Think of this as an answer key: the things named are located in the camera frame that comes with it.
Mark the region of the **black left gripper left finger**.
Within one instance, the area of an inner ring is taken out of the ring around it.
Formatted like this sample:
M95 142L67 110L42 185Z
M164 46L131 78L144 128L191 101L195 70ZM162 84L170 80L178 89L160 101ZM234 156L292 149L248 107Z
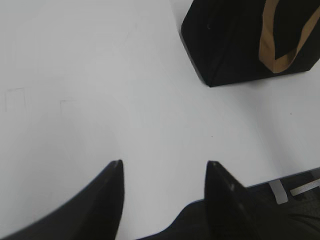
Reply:
M83 190L7 240L114 240L125 199L124 164L111 161Z

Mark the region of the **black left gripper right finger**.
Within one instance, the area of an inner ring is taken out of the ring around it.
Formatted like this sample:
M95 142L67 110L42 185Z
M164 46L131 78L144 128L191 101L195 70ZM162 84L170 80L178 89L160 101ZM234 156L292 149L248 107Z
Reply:
M218 161L208 161L204 184L208 226L216 240L285 240L287 218L258 201Z

